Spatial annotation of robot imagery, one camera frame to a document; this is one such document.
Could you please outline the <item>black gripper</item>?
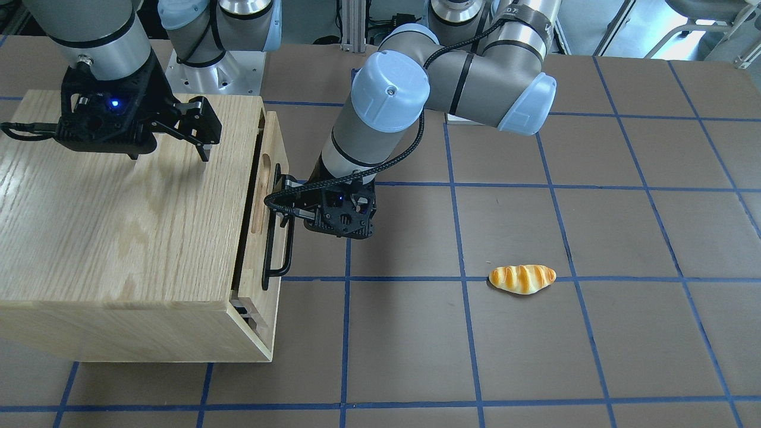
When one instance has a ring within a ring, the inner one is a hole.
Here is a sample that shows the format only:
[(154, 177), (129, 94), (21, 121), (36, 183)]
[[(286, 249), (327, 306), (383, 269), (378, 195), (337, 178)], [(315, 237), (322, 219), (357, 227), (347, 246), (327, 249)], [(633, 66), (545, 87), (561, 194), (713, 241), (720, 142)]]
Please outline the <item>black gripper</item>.
[(154, 152), (155, 132), (192, 144), (202, 162), (221, 141), (222, 125), (204, 96), (178, 102), (157, 59), (117, 80), (97, 80), (92, 66), (68, 67), (61, 84), (61, 117), (54, 139), (76, 152)]

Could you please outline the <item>black gripper centre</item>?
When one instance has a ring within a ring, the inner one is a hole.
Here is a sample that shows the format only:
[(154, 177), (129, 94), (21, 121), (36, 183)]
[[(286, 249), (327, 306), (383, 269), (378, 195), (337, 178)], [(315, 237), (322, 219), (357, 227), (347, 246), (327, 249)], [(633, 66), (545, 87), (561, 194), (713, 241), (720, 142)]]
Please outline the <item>black gripper centre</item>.
[(375, 231), (372, 222), (377, 211), (375, 182), (365, 184), (357, 179), (299, 192), (294, 208), (309, 231), (354, 240), (367, 239)]

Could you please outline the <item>grey robot arm centre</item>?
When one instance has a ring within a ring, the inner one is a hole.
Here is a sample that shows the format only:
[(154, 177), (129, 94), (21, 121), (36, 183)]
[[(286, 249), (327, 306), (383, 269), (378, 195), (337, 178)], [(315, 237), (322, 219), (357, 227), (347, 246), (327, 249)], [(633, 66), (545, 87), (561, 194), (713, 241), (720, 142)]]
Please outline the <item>grey robot arm centre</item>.
[(543, 72), (560, 1), (429, 1), (427, 24), (403, 24), (351, 82), (312, 176), (285, 206), (310, 231), (372, 235), (375, 176), (426, 110), (530, 136), (556, 81)]

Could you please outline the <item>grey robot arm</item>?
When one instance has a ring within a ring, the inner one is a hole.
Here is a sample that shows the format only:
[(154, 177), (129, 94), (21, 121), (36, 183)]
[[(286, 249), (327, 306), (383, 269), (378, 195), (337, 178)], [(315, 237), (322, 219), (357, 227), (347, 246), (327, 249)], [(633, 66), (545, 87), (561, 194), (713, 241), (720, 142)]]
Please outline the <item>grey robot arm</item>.
[(221, 141), (211, 103), (174, 97), (130, 1), (26, 1), (25, 7), (68, 60), (61, 114), (54, 124), (4, 122), (19, 141), (54, 139), (75, 152), (121, 153), (133, 160), (157, 148), (155, 133), (192, 144), (207, 162)]

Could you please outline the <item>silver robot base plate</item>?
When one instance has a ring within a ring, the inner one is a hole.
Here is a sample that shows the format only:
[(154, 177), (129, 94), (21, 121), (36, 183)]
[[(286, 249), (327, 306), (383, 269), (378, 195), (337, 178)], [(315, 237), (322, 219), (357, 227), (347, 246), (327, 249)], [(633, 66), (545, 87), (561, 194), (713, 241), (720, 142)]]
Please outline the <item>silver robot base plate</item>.
[(181, 65), (172, 52), (165, 75), (176, 94), (258, 96), (267, 56), (266, 52), (231, 51), (213, 65), (196, 68)]

